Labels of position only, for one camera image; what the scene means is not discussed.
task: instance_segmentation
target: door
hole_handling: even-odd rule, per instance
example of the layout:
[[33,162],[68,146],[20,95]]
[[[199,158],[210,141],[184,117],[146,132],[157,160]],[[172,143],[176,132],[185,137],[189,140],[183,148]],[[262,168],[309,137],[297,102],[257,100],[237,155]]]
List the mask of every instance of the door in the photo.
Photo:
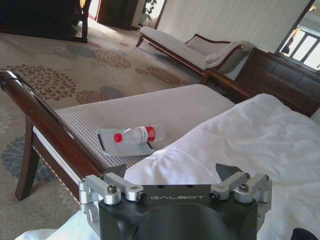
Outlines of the door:
[[97,22],[130,30],[138,0],[100,0]]

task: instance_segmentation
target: screw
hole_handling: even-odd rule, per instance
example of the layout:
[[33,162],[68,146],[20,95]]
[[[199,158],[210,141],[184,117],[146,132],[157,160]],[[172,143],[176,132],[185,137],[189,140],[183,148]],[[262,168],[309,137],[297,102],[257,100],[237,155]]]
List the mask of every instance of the screw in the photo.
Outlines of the screw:
[[249,185],[246,183],[242,183],[239,185],[239,189],[243,192],[248,192],[249,191]]
[[212,191],[209,193],[209,199],[217,202],[220,200],[220,194],[217,191]]
[[147,194],[143,191],[139,192],[136,199],[138,200],[138,202],[142,203],[147,199]]
[[116,185],[109,185],[108,187],[107,187],[107,191],[108,191],[108,193],[109,194],[114,194],[114,193],[116,193],[117,192],[117,186]]

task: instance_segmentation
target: chaise longue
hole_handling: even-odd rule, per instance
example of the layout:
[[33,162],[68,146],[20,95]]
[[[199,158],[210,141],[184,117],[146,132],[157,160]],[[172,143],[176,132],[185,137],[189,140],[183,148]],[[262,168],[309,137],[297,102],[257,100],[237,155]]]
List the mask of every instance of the chaise longue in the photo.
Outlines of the chaise longue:
[[207,70],[211,69],[221,74],[231,72],[254,48],[248,41],[213,41],[199,34],[195,34],[193,38],[183,43],[151,27],[140,29],[136,47],[139,47],[143,40],[147,40],[163,53],[191,68],[200,74],[202,79],[208,78]]

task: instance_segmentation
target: wooden armrest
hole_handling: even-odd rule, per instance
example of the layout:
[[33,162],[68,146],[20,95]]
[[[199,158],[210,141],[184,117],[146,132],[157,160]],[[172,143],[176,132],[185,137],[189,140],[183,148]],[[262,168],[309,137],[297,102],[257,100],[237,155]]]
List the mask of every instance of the wooden armrest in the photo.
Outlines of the wooden armrest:
[[206,83],[208,77],[212,77],[218,85],[220,85],[220,86],[222,85],[221,87],[223,89],[226,89],[228,92],[232,92],[233,94],[236,94],[237,99],[240,99],[241,101],[250,99],[256,95],[252,90],[233,81],[229,77],[223,75],[222,73],[220,73],[212,68],[207,69],[205,71],[205,74],[203,76],[204,80],[202,81],[203,84]]
[[94,154],[19,75],[0,71],[0,86],[80,178],[103,173]]

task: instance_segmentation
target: white pillow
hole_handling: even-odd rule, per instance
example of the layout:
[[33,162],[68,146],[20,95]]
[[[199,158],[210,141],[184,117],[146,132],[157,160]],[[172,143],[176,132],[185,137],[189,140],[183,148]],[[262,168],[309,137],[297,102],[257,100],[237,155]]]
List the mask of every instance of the white pillow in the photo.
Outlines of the white pillow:
[[225,45],[220,51],[218,52],[213,52],[207,56],[205,56],[204,61],[207,64],[212,64],[216,62],[219,58],[221,58],[224,54],[228,53],[230,50],[234,48],[234,45],[236,42],[230,42],[227,45]]

